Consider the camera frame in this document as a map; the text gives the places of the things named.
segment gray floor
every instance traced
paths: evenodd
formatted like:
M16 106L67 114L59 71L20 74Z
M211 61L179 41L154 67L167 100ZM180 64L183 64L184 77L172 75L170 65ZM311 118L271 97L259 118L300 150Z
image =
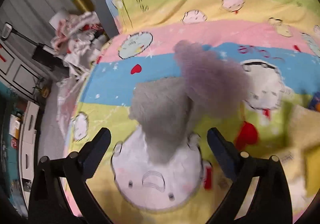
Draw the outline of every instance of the gray floor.
M48 156L51 160L63 158L65 141L56 121L57 95L58 87L55 83L53 83L41 121L38 161L44 155Z

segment pink stripe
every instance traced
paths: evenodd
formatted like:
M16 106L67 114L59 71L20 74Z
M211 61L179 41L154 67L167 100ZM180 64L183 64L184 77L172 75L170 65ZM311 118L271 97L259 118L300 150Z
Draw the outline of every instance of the pink stripe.
M180 40L188 40L192 43L199 42L213 47L223 43L233 42L239 45L275 47L314 55L308 47L301 33L294 27L290 27L292 37L284 37L278 34L275 28L268 23L255 23L241 20L218 20L206 21L198 24L185 25L182 22L142 30L153 35L151 45L138 56L148 56L150 50L152 55L173 53L173 47ZM100 62L115 62L121 60L118 49L127 39L128 34L118 35L112 40L108 50L103 50ZM313 39L320 45L319 39Z

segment plastic bag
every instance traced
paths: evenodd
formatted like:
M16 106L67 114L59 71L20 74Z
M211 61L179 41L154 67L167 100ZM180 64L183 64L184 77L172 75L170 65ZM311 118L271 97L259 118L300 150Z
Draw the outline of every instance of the plastic bag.
M57 98L57 123L65 140L67 138L70 118L75 108L78 95L88 74L89 73L84 73L80 78L71 74L69 78L65 78L57 83L57 86L59 87Z

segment gray cloth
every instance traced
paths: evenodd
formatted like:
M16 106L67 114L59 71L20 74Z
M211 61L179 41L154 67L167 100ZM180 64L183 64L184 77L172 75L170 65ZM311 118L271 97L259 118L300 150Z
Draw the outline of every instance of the gray cloth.
M164 78L136 85L129 118L146 134L149 159L165 164L190 136L202 112L186 95L182 78Z

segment fluffy purple fabric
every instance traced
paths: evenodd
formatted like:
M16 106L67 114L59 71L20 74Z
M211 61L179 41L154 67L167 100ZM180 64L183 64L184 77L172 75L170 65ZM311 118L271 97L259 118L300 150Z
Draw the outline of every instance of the fluffy purple fabric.
M185 40L178 42L174 50L187 95L210 115L230 116L247 99L251 80L241 65L219 60L215 52L203 51L201 44Z

